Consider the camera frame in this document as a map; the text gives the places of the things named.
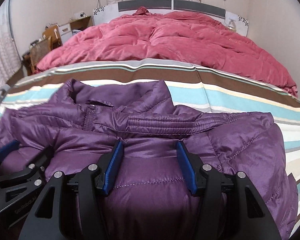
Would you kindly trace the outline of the purple quilted down jacket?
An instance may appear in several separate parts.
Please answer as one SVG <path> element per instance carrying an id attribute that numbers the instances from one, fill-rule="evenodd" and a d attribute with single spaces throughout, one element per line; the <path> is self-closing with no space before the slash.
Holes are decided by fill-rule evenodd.
<path id="1" fill-rule="evenodd" d="M 262 196 L 282 239 L 298 213 L 298 189 L 287 174 L 280 128 L 270 113 L 203 113 L 172 102 L 164 81 L 91 87 L 68 80 L 47 103 L 7 109 L 0 147 L 20 149 L 0 172 L 21 170 L 46 146 L 55 156 L 46 169 L 80 172 L 121 140 L 124 157 L 106 199 L 111 239 L 191 239 L 198 199 L 177 162 L 176 144 L 219 172 L 245 172 Z"/>

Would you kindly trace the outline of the striped bed sheet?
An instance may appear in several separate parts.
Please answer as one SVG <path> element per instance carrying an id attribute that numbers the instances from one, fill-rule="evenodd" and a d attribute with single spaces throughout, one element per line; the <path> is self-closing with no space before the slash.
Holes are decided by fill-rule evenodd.
<path id="1" fill-rule="evenodd" d="M 46 70 L 14 85 L 0 104 L 0 119 L 7 109 L 18 110 L 47 103 L 68 80 L 91 87 L 164 81 L 175 106 L 203 113 L 270 113 L 280 128 L 287 174 L 298 189 L 298 213 L 290 236 L 300 226 L 300 101 L 260 81 L 170 60 L 81 62 Z"/>

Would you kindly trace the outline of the side patterned curtain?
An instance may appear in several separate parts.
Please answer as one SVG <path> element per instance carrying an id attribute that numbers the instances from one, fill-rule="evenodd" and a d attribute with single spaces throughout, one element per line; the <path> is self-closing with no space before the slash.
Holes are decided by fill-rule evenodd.
<path id="1" fill-rule="evenodd" d="M 21 67 L 11 27 L 10 0 L 0 6 L 0 87 Z"/>

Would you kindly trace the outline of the pink red comforter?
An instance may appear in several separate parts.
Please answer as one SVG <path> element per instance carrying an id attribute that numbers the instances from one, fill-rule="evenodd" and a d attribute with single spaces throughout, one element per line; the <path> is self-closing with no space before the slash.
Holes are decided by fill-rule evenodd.
<path id="1" fill-rule="evenodd" d="M 163 59 L 197 64 L 275 85 L 297 96 L 296 82 L 270 53 L 210 16 L 153 14 L 140 7 L 89 27 L 39 61 L 39 72 L 90 61 Z"/>

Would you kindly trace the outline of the white drawer cabinet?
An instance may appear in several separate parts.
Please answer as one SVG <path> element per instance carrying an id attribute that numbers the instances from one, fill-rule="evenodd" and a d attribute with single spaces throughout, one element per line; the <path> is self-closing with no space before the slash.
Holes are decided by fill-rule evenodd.
<path id="1" fill-rule="evenodd" d="M 62 44 L 65 44 L 72 37 L 72 30 L 70 23 L 59 25 L 58 31 L 61 37 Z"/>

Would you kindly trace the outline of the wooden bedside table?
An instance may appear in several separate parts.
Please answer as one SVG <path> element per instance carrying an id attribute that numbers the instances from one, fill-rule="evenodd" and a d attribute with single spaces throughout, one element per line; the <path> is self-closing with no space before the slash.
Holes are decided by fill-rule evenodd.
<path id="1" fill-rule="evenodd" d="M 82 17 L 76 20 L 72 20 L 70 22 L 71 30 L 80 30 L 84 31 L 85 29 L 89 28 L 93 25 L 93 20 L 91 19 L 91 16 Z"/>

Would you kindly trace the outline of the grey white headboard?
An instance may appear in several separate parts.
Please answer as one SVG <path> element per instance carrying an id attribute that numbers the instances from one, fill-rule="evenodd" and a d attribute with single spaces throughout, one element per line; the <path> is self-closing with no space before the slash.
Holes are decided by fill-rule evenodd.
<path id="1" fill-rule="evenodd" d="M 94 9 L 93 24 L 108 23 L 124 14 L 132 15 L 139 7 L 145 7 L 153 14 L 167 14 L 173 11 L 200 12 L 221 22 L 226 27 L 233 28 L 239 35 L 247 36 L 248 34 L 249 21 L 246 18 L 213 5 L 186 0 L 132 0 L 106 5 Z"/>

